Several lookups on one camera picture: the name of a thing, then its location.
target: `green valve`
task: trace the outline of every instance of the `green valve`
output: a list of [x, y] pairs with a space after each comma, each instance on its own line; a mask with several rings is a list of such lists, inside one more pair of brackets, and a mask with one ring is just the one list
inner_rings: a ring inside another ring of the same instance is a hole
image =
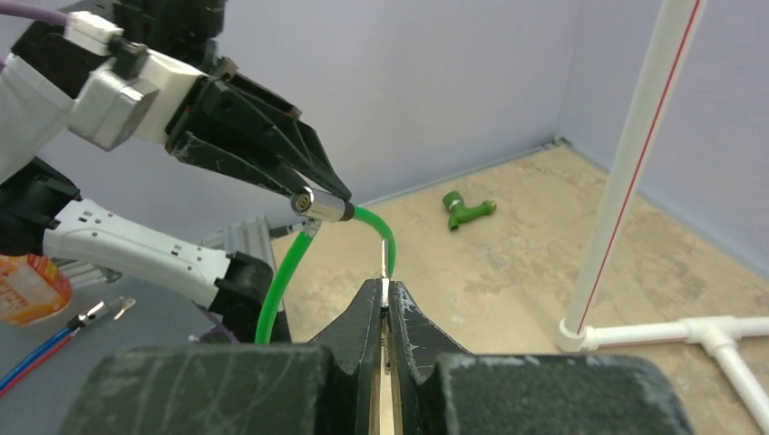
[[464, 205], [464, 199], [462, 195], [456, 190], [452, 190], [443, 197], [443, 204], [446, 209], [449, 210], [451, 215], [449, 216], [449, 230], [456, 231], [461, 224], [470, 222], [480, 218], [481, 216], [487, 216], [497, 209], [494, 201], [483, 201], [481, 205], [475, 207], [467, 207]]

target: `white wall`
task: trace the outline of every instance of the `white wall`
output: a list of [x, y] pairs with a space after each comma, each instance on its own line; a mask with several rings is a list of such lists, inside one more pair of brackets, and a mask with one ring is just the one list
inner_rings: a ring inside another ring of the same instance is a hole
[[[241, 71], [302, 109], [365, 202], [551, 140], [577, 3], [230, 0], [220, 40]], [[0, 17], [0, 41], [24, 25]], [[292, 218], [284, 199], [185, 167], [158, 145], [106, 154], [63, 133], [41, 156], [105, 207], [181, 237], [258, 214]]]
[[[559, 133], [610, 167], [661, 2], [583, 0]], [[769, 275], [769, 3], [709, 0], [641, 189]]]

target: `orange container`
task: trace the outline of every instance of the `orange container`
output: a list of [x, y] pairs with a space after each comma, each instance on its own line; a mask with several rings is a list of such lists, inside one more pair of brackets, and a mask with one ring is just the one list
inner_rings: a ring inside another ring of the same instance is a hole
[[0, 256], [0, 321], [26, 325], [62, 311], [72, 284], [47, 256]]

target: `red cable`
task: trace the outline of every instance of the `red cable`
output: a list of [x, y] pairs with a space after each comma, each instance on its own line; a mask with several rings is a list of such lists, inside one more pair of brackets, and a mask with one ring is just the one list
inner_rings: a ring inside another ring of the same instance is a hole
[[678, 61], [681, 58], [681, 53], [684, 51], [684, 45], [686, 45], [686, 40], [689, 37], [689, 33], [692, 30], [692, 23], [695, 21], [695, 16], [697, 13], [697, 9], [699, 9], [699, 4], [700, 4], [700, 0], [696, 0], [695, 7], [692, 9], [692, 14], [689, 16], [689, 22], [686, 24], [686, 30], [684, 31], [684, 36], [681, 39], [681, 44], [678, 46], [676, 59], [673, 61], [673, 67], [670, 68], [670, 74], [667, 76], [665, 89], [662, 91], [662, 97], [659, 99], [659, 104], [657, 105], [657, 111], [655, 111], [654, 119], [651, 121], [651, 127], [649, 127], [649, 131], [647, 133], [647, 139], [646, 139], [646, 142], [644, 142], [644, 148], [641, 150], [641, 156], [638, 158], [636, 171], [633, 173], [633, 179], [630, 181], [630, 188], [628, 189], [628, 193], [625, 195], [625, 201], [622, 203], [622, 209], [619, 211], [619, 217], [617, 218], [617, 223], [614, 224], [614, 230], [611, 233], [611, 239], [608, 241], [608, 246], [606, 248], [606, 253], [604, 253], [603, 260], [601, 260], [599, 272], [596, 275], [596, 281], [593, 283], [593, 288], [590, 290], [590, 297], [588, 298], [588, 303], [585, 304], [585, 312], [582, 313], [582, 318], [579, 320], [579, 326], [577, 327], [577, 334], [582, 332], [582, 327], [585, 325], [585, 319], [588, 317], [590, 304], [593, 302], [593, 296], [595, 296], [596, 294], [596, 290], [598, 289], [601, 275], [603, 275], [603, 268], [606, 265], [606, 262], [608, 260], [608, 253], [609, 251], [611, 251], [611, 248], [614, 245], [614, 239], [617, 236], [617, 233], [619, 231], [619, 222], [622, 220], [622, 216], [625, 214], [625, 208], [628, 206], [628, 203], [630, 202], [630, 192], [633, 191], [633, 187], [636, 185], [636, 181], [638, 181], [638, 174], [641, 171], [641, 163], [643, 163], [644, 159], [646, 158], [647, 150], [649, 147], [649, 143], [651, 142], [652, 134], [654, 133], [654, 130], [657, 127], [659, 114], [660, 112], [662, 112], [662, 105], [665, 103], [667, 92], [670, 90], [670, 83], [673, 81], [673, 75], [675, 75], [676, 69], [678, 68]]
[[52, 356], [54, 356], [55, 353], [59, 352], [67, 343], [70, 342], [70, 340], [72, 340], [72, 336], [68, 335], [66, 338], [61, 340], [56, 346], [51, 348], [51, 350], [48, 351], [45, 355], [38, 358], [37, 361], [33, 362], [23, 372], [19, 373], [19, 375], [16, 376], [15, 379], [11, 381], [11, 383], [9, 383], [8, 385], [5, 386], [5, 388], [0, 390], [0, 397], [3, 397], [3, 394], [6, 394], [11, 388], [13, 388], [14, 385], [16, 385], [17, 382], [21, 381], [27, 374], [29, 374], [29, 372], [34, 370], [38, 365], [44, 363], [45, 360], [47, 360], [48, 358], [51, 358]]

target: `plywood surface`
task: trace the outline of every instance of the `plywood surface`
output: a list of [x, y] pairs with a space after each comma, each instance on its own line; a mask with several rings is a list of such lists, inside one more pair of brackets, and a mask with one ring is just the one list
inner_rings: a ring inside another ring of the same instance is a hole
[[[555, 353], [557, 324], [569, 303], [605, 181], [605, 174], [560, 147], [373, 210], [397, 239], [394, 278], [405, 282], [448, 334], [476, 353]], [[497, 212], [450, 233], [441, 197], [452, 189], [468, 205], [495, 200]], [[274, 243], [277, 261], [292, 238]], [[371, 229], [355, 222], [325, 225], [287, 290], [295, 337], [306, 340], [339, 315], [361, 283], [375, 276], [378, 264], [378, 236]], [[769, 284], [637, 199], [589, 322], [611, 326], [720, 314], [769, 315]], [[656, 363], [675, 385], [697, 433], [759, 433], [698, 346], [672, 343], [611, 352]], [[769, 386], [769, 338], [743, 340], [740, 352]], [[390, 402], [382, 402], [381, 421], [389, 421]]]

